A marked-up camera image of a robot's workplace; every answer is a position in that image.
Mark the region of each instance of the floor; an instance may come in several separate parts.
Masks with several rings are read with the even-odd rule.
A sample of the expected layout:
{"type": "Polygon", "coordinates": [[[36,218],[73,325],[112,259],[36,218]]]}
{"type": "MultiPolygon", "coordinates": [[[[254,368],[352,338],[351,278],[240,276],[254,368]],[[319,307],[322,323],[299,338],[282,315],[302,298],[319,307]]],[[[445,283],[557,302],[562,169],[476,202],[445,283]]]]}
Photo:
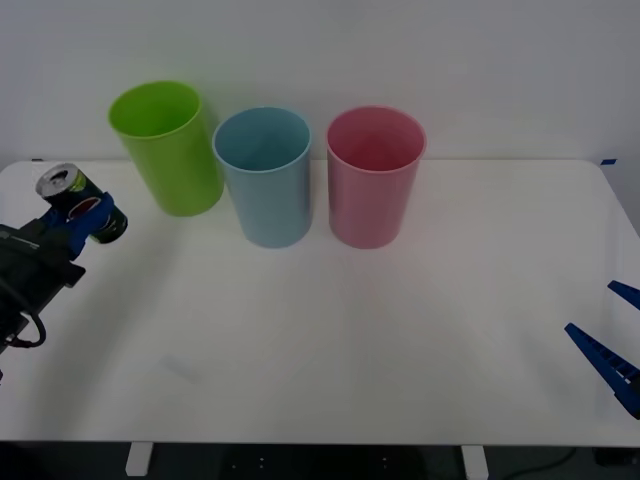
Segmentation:
{"type": "MultiPolygon", "coordinates": [[[[3,480],[25,478],[24,472],[14,472],[12,476],[7,476],[5,462],[7,458],[15,460],[16,451],[8,450],[9,446],[6,444],[0,445],[0,447],[5,448],[5,450],[0,449],[0,465],[4,465],[4,467],[0,467],[0,478],[3,480]]],[[[220,478],[223,458],[225,456],[229,458],[232,449],[237,451],[237,448],[202,444],[157,444],[146,478],[148,480],[216,480],[220,478]]],[[[46,472],[51,479],[124,480],[128,478],[124,472],[129,451],[128,444],[31,443],[20,444],[20,449],[22,453],[19,456],[24,454],[24,459],[31,467],[39,465],[39,468],[46,472]]],[[[465,478],[459,449],[425,447],[421,448],[420,452],[428,479],[457,480],[465,478]]],[[[562,457],[567,449],[488,447],[485,452],[491,478],[501,480],[513,471],[553,462],[562,457]]],[[[270,477],[255,476],[251,478],[270,477]]],[[[527,480],[638,480],[640,479],[640,468],[637,465],[616,468],[600,467],[594,462],[592,450],[581,448],[566,465],[552,471],[526,475],[521,478],[527,480]]]]}

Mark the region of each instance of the white table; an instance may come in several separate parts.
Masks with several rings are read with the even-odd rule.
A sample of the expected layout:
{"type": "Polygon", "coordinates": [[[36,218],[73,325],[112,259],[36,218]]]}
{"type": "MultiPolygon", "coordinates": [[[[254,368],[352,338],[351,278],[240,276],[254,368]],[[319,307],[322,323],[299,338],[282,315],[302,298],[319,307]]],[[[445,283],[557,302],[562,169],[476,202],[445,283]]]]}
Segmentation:
{"type": "MultiPolygon", "coordinates": [[[[0,356],[0,439],[640,446],[563,331],[640,364],[640,314],[606,288],[640,285],[640,240],[598,167],[424,161],[400,236],[360,251],[329,229],[322,161],[283,250],[247,242],[226,193],[172,218],[131,163],[77,164],[130,225],[89,242],[47,342],[0,356]]],[[[0,174],[2,223],[45,211],[50,166],[0,174]]]]}

